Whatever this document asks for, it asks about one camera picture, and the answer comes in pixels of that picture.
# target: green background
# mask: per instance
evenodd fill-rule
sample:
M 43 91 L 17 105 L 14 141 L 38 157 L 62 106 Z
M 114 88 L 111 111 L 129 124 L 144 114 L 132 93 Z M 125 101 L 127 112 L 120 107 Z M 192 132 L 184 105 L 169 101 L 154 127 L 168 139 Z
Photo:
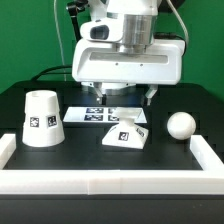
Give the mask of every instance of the green background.
M 66 11 L 70 1 L 57 1 L 66 64 L 72 63 L 75 48 Z M 200 84 L 224 101 L 223 8 L 223 0 L 186 0 L 178 11 L 190 34 L 181 82 Z M 0 0 L 0 92 L 45 68 L 62 64 L 53 9 L 53 0 Z M 85 12 L 79 22 L 88 19 Z M 170 14 L 160 14 L 157 30 L 182 34 Z

